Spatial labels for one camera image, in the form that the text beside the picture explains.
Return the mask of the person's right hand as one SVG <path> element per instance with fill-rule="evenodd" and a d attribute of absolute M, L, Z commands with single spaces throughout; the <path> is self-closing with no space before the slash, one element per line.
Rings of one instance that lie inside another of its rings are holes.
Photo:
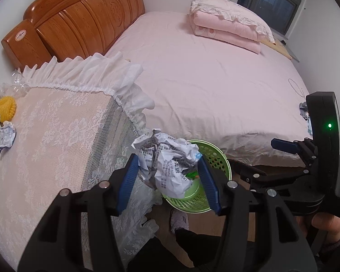
<path fill-rule="evenodd" d="M 326 231 L 326 243 L 333 244 L 340 241 L 340 218 L 327 213 L 318 213 L 313 216 L 311 225 L 319 230 Z"/>

